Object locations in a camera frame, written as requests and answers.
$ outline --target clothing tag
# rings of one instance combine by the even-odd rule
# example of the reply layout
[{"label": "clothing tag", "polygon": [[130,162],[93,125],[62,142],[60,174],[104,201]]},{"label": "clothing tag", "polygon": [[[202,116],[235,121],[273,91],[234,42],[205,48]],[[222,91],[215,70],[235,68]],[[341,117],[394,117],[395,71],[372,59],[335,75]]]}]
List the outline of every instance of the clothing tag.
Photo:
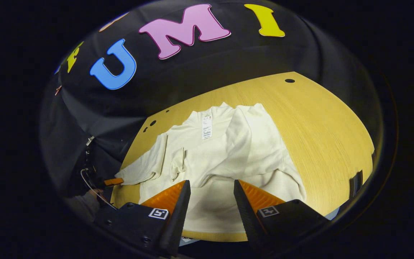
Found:
[{"label": "clothing tag", "polygon": [[212,116],[202,118],[202,139],[212,137]]}]

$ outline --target white cable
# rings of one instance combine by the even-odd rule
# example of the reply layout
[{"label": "white cable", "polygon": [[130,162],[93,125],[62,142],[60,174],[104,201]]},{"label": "white cable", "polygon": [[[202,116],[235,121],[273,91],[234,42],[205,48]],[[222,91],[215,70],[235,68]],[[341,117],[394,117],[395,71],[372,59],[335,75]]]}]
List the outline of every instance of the white cable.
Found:
[{"label": "white cable", "polygon": [[108,205],[110,205],[113,209],[115,209],[115,210],[118,210],[116,207],[114,207],[113,205],[111,205],[109,202],[107,202],[104,198],[102,198],[102,196],[100,196],[100,195],[98,195],[98,193],[96,193],[93,189],[92,189],[92,187],[89,185],[89,183],[86,181],[86,179],[84,178],[84,175],[82,175],[82,172],[84,172],[85,171],[85,169],[82,169],[81,170],[81,177],[82,177],[82,180],[84,180],[84,182],[87,184],[87,186],[92,190],[92,192],[94,192],[98,197],[100,197],[106,204],[108,204]]}]

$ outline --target wooden table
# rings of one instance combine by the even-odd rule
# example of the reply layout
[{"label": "wooden table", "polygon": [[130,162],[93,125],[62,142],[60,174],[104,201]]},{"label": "wooden table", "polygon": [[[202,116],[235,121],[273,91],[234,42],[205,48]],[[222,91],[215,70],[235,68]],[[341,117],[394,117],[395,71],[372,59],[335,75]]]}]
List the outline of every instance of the wooden table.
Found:
[{"label": "wooden table", "polygon": [[[228,85],[148,117],[121,168],[148,151],[156,136],[173,125],[183,123],[193,110],[207,110],[222,102],[233,108],[237,105],[263,104],[303,179],[306,204],[322,215],[327,215],[348,200],[349,179],[356,172],[363,170],[364,182],[372,172],[373,142],[360,119],[338,97],[296,72]],[[139,197],[139,184],[115,186],[111,202],[119,208],[127,202],[138,203]],[[210,241],[247,239],[245,233],[186,230],[183,236]]]}]

